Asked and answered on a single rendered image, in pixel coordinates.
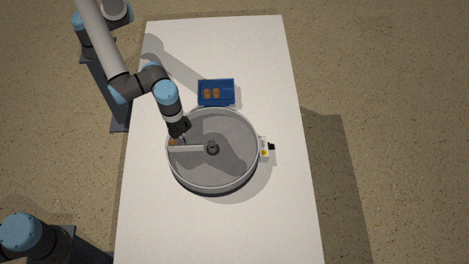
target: brown cork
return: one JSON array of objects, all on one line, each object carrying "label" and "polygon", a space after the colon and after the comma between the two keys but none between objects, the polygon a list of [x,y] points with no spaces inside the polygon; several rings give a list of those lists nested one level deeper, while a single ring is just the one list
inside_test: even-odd
[{"label": "brown cork", "polygon": [[214,88],[214,89],[212,90],[212,92],[213,92],[213,94],[214,94],[214,98],[220,97],[220,89]]},{"label": "brown cork", "polygon": [[170,139],[168,142],[168,146],[175,146],[178,144],[178,141],[176,139]]},{"label": "brown cork", "polygon": [[210,89],[209,88],[205,88],[202,92],[204,93],[204,98],[205,99],[210,98],[211,95],[210,95]]}]

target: circular turntable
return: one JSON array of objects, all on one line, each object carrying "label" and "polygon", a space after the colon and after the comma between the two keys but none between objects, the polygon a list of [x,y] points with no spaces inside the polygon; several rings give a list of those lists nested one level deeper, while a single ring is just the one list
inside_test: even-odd
[{"label": "circular turntable", "polygon": [[227,107],[187,114],[192,128],[168,136],[166,154],[176,180],[200,196],[224,196],[243,187],[257,168],[260,139],[249,121]]}]

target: speckled floor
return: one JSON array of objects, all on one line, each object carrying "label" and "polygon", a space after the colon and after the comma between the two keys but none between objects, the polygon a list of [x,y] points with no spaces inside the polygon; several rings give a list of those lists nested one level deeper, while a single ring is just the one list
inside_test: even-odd
[{"label": "speckled floor", "polygon": [[[131,73],[145,21],[283,15],[326,263],[469,262],[466,1],[130,4],[113,35]],[[75,11],[2,2],[0,220],[77,225],[113,251],[127,135],[78,63]]]}]

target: central knob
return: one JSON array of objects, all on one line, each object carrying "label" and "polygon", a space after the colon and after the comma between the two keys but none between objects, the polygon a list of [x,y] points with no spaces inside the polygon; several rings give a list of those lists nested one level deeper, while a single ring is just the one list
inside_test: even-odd
[{"label": "central knob", "polygon": [[206,150],[209,155],[215,156],[220,152],[220,147],[215,141],[209,141]]}]

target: white table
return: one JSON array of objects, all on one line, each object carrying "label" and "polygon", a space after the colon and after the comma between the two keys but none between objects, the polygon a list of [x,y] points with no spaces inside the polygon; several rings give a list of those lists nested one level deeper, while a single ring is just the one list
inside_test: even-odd
[{"label": "white table", "polygon": [[170,171],[153,96],[137,98],[114,263],[324,263],[281,16],[164,20],[148,22],[145,32],[140,68],[160,60],[186,112],[197,106],[197,79],[234,78],[235,109],[276,150],[239,191],[197,196]]}]

